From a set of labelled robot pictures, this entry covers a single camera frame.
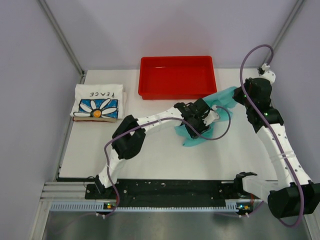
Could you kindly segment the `teal t-shirt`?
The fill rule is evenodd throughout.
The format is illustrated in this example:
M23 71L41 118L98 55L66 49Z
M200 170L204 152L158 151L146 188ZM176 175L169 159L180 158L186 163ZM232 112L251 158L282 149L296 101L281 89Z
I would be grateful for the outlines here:
M176 126L174 128L175 133L178 136L184 138L184 141L182 143L183 147L194 147L206 141L219 140L228 133L231 127L231 119L233 116L231 109L234 108L237 104L236 101L233 99L235 89L236 89L235 86L231 86L227 89L218 91L217 93L210 94L203 98L203 100L209 107L212 108L213 106L219 106L215 110L220 116L220 119L218 120L218 122L226 122L226 121L228 122L227 129L225 130L225 132L218 137L214 137L214 129L215 129L216 123L213 122L209 125L210 126L209 130L201 134L204 138L202 137L191 138L185 125Z

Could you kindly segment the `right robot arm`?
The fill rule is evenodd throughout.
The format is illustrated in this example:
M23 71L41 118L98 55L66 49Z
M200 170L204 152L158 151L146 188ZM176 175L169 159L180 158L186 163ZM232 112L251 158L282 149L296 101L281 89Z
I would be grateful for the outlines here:
M320 185L304 171L287 137L280 112L271 106L272 84L276 75L259 70L247 78L244 87L234 91L233 99L246 109L248 122L263 143L277 182L259 178L253 172L236 175L233 192L239 198L253 194L268 204L277 219L312 214L320 203Z

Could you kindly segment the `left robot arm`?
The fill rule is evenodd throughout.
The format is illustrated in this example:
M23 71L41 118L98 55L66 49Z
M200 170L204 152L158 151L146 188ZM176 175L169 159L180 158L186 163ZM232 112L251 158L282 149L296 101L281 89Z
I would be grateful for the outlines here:
M201 98L194 103L178 102L161 113L147 117L126 116L112 135L112 140L104 147L106 165L94 178L97 194L105 199L113 194L112 184L116 183L121 169L127 160L139 154L149 135L162 129L182 126L192 139L197 139L211 128L210 124L219 119L216 109Z

